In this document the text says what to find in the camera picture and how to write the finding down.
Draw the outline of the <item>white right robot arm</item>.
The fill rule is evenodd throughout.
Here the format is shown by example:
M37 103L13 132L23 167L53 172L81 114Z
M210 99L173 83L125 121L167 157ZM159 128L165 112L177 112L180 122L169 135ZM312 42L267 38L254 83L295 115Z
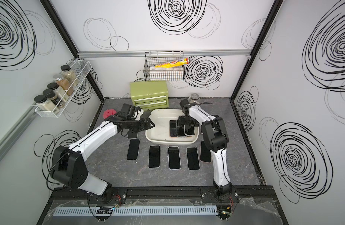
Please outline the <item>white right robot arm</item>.
M227 169L226 152L229 137L224 120L220 116L207 113L200 107L200 104L190 103L186 98L180 102L180 106L184 115L179 122L187 128L194 127L196 124L200 124L202 128L203 141L211 153L214 168L215 196L216 199L223 200L233 192Z

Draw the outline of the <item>spice jar black lid front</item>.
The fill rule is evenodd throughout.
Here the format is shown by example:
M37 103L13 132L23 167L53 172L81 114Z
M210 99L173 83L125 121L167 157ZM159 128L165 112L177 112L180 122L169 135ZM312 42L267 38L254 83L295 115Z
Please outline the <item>spice jar black lid front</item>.
M44 111L54 111L56 109L55 104L45 95L37 95L34 101Z

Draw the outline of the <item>white box in basket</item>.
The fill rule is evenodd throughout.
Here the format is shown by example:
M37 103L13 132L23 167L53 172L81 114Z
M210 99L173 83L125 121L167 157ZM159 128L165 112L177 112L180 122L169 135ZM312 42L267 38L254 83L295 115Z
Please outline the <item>white box in basket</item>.
M149 69L148 69L148 71L155 71L155 72L157 72L157 71L159 71L159 72L177 72L177 71L184 71L184 67L169 67L169 68L166 68L166 67L164 67L164 68L161 68L161 67L158 67L158 68L156 68L156 67L150 67Z

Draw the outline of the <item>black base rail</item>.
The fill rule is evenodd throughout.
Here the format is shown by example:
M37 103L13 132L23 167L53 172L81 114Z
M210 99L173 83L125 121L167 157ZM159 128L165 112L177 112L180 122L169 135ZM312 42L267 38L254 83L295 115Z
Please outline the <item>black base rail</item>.
M133 200L151 199L187 199L202 203L237 203L243 198L276 198L272 186L236 186L231 193L217 196L213 186L187 186L187 187L110 187L102 196L88 193L80 189L54 190L50 200L89 200L95 204L126 204Z

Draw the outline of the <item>clear wall spice shelf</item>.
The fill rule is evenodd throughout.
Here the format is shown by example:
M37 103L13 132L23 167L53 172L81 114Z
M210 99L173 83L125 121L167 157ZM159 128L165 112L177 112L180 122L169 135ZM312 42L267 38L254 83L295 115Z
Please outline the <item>clear wall spice shelf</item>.
M67 115L68 121L76 122L94 94L87 79L92 66L89 61L76 60L64 65L63 69L53 76L53 81L35 98L35 112L42 118Z

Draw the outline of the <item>green metal drawer toolbox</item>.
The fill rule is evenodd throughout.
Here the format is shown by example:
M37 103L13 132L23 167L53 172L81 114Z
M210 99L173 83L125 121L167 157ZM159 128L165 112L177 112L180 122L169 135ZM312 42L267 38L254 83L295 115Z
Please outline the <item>green metal drawer toolbox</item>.
M135 107L154 110L169 107L167 84L164 81L130 83L130 98Z

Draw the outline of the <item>spice jar black lid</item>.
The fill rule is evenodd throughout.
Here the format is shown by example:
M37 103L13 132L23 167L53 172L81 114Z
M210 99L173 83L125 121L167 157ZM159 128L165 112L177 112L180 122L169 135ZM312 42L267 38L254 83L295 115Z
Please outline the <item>spice jar black lid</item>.
M68 80L72 86L77 86L79 83L78 76L74 70L71 69L69 65L61 66L62 76Z
M45 95L37 95L34 101L44 111L54 111L56 109L55 104Z

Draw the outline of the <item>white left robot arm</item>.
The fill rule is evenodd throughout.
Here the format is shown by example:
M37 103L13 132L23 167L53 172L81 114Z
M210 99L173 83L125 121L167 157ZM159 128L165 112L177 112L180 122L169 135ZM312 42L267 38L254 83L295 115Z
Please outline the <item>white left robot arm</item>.
M105 141L127 129L139 133L153 128L148 109L124 104L121 111L108 116L92 132L69 146L59 146L53 152L49 176L72 189L93 193L105 202L114 197L112 185L88 172L86 160Z

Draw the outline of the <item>spice jar dark contents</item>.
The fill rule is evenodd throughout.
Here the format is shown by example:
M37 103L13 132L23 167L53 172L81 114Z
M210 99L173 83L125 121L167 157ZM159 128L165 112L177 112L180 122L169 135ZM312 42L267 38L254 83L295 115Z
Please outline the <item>spice jar dark contents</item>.
M50 99L58 108L63 108L64 103L52 89L43 91L43 95Z

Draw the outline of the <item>glass jar with powder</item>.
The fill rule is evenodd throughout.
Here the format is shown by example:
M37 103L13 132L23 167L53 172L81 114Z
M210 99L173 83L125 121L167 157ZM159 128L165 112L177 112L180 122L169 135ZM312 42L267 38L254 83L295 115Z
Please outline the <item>glass jar with powder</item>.
M188 98L188 101L190 104L192 103L200 104L201 102L200 96L197 93L191 94L190 97Z

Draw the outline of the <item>white plastic storage box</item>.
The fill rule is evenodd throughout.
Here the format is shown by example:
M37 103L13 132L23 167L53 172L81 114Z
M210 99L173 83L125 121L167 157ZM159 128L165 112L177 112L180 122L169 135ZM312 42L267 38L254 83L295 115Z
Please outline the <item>white plastic storage box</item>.
M154 123L155 127L145 131L147 140L155 144L170 146L187 146L195 143L200 134L199 127L194 128L194 136L170 137L170 121L178 120L178 117L183 115L184 113L181 109L166 108L153 110L149 118Z

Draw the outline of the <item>spice jar brown contents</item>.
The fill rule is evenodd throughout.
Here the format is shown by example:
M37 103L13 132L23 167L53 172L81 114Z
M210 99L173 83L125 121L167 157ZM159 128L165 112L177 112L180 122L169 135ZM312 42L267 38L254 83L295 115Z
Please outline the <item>spice jar brown contents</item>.
M71 96L74 93L74 89L71 87L69 81L64 78L61 74L53 75L54 81L65 90L68 96Z

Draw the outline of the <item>spice jar white contents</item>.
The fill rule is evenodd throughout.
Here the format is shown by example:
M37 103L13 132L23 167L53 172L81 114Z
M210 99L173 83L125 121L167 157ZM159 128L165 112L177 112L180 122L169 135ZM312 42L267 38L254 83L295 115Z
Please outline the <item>spice jar white contents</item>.
M56 82L54 83L49 83L47 85L48 89L52 89L54 91L54 93L64 102L66 103L69 98L68 95L66 94L65 90L59 86Z

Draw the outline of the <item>pink smiley sponge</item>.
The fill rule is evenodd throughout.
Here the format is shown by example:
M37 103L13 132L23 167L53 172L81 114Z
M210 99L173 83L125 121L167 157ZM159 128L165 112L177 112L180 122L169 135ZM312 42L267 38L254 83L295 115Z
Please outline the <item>pink smiley sponge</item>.
M103 118L106 119L109 116L115 115L116 114L116 110L114 109L107 109L103 112Z

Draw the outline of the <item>spice jar black lid rear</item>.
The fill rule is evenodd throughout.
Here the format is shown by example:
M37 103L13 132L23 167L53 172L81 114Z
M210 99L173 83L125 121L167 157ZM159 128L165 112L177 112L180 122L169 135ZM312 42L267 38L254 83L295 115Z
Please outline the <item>spice jar black lid rear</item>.
M79 83L78 76L74 70L71 69L69 65L61 66L62 76L68 80L72 86L77 86Z

